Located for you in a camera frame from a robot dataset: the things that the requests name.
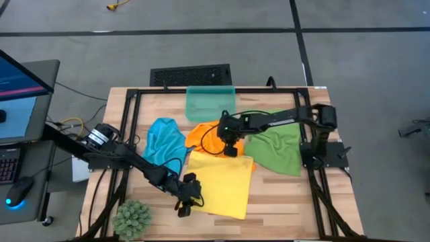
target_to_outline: yellow cable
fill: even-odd
[[[83,132],[83,121],[82,121],[82,119],[80,119],[80,118],[66,118],[65,120],[61,121],[61,124],[64,124],[65,122],[72,121],[72,120],[77,120],[81,123],[81,130],[79,131],[79,134],[78,134],[78,137],[80,137],[80,135]]]
[[[116,9],[119,5],[123,5],[123,4],[127,3],[127,2],[129,2],[129,0],[125,0],[125,1],[123,1],[123,2],[121,2],[121,3],[109,4],[109,5],[108,5],[108,6],[106,6],[106,7],[107,7],[107,9],[108,9],[108,10],[110,10],[110,11],[115,11],[115,9]]]

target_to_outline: blue cloth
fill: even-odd
[[[0,110],[6,111],[6,122],[0,123],[0,138],[25,136],[35,103],[36,97],[0,102]]]
[[[178,160],[172,160],[165,166],[179,173],[186,155],[185,136],[179,131],[176,121],[171,118],[155,120],[148,130],[143,158],[155,165],[162,165],[172,158],[178,158],[180,163]]]

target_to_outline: desk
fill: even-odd
[[[59,60],[35,61],[22,63],[22,65],[41,78],[46,84],[54,87],[60,65]],[[58,153],[54,142],[42,141],[29,143],[29,141],[39,140],[42,137],[51,97],[52,95],[43,95],[36,98],[30,122],[23,137],[0,139],[0,145],[21,143],[19,146],[23,150],[23,157],[19,177],[31,176],[42,168],[48,167],[53,162],[59,161],[54,158]],[[56,172],[54,174],[56,175],[54,177],[64,177],[64,171],[60,171],[58,168],[55,167]],[[11,210],[4,203],[4,198],[12,185],[0,186],[0,225],[45,219],[50,192],[59,190],[58,188],[53,190],[48,187],[48,182],[52,182],[52,180],[49,181],[47,175],[50,170],[46,169],[34,177],[34,185],[25,198],[25,204],[16,210]]]
[[[112,88],[107,101],[104,123],[120,128],[124,102],[125,87]],[[308,88],[311,104],[330,104],[329,93],[325,88]],[[294,108],[294,98],[289,93],[241,93],[236,95],[237,111],[243,110],[276,110]],[[128,128],[131,125],[133,104],[130,105]],[[174,118],[184,135],[188,135],[196,124],[185,117],[185,94],[144,94],[141,99],[136,134],[141,137],[137,152],[143,152],[146,146],[146,133],[153,122],[160,117]],[[331,140],[339,139],[337,132],[332,132]],[[101,180],[95,197],[91,223],[103,210],[110,182],[107,171]],[[357,233],[362,234],[361,221],[355,203],[354,193],[349,178],[336,168],[326,169],[333,205]],[[95,185],[101,171],[95,171],[89,178],[87,192],[82,208],[83,232],[88,227],[88,215]],[[137,169],[132,169],[128,180],[127,199],[140,200],[150,204],[153,212],[153,224],[144,240],[204,240],[204,239],[316,239],[318,231],[308,184],[306,170],[301,177],[276,174],[257,165],[252,174],[247,218],[233,218],[192,212],[191,216],[178,218],[173,207],[176,198],[160,192],[143,178]],[[322,206],[326,234],[330,233],[325,208]],[[112,226],[108,236],[113,235]]]

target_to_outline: keyboard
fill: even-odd
[[[12,184],[18,178],[21,150],[0,149],[0,185]]]
[[[150,86],[232,85],[230,65],[173,67],[150,70]]]

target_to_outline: cloth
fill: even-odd
[[[249,135],[245,154],[276,173],[300,176],[299,124],[288,124]]]
[[[245,219],[252,166],[251,157],[222,158],[192,151],[187,173],[197,175],[204,206],[191,209]]]
[[[179,174],[182,170],[187,148],[184,146],[185,136],[179,131],[176,121],[171,118],[158,118],[149,128],[146,136],[146,148],[142,154],[148,162],[162,165],[172,158],[165,166]]]
[[[206,122],[198,124],[187,136],[187,139],[185,140],[185,146],[195,147],[194,151],[198,151],[201,153],[206,153],[202,146],[201,141],[203,135],[211,129],[212,127],[218,125],[219,121],[213,121],[213,122]],[[211,153],[219,153],[224,149],[225,144],[221,141],[220,138],[216,136],[216,128],[211,129],[208,134],[203,139],[203,146],[205,150],[211,152]],[[238,141],[236,145],[234,146],[237,148],[237,156],[243,155],[243,141]],[[216,157],[226,157],[224,153],[215,155]]]
[[[35,103],[36,97],[0,102],[0,110],[6,111],[6,122],[0,123],[0,138],[25,136]]]

